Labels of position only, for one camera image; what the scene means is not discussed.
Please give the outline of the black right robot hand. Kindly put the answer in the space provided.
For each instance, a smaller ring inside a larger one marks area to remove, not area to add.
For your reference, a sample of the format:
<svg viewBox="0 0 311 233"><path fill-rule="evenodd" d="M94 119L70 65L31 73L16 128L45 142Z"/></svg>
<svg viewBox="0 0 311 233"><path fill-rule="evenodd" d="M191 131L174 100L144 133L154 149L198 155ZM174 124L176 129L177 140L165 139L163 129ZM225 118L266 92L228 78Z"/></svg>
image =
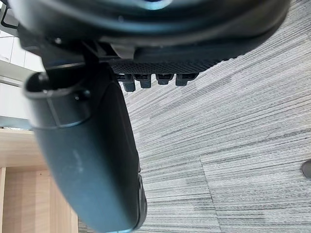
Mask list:
<svg viewBox="0 0 311 233"><path fill-rule="evenodd" d="M131 232L147 199L122 91L199 73L243 55L284 22L288 0L5 0L23 49L29 122L54 180L86 224Z"/></svg>

